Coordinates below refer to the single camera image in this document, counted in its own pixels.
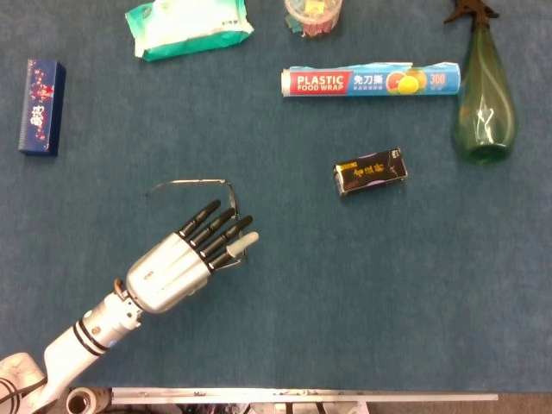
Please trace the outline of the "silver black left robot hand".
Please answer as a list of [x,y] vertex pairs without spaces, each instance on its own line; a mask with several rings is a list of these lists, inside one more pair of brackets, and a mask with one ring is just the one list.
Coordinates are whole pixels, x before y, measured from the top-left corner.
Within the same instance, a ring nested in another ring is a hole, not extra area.
[[258,241],[256,232],[243,232],[251,216],[235,220],[216,199],[205,205],[178,230],[149,250],[129,270],[127,293],[145,312],[159,314],[203,287],[215,272],[238,264],[247,248]]

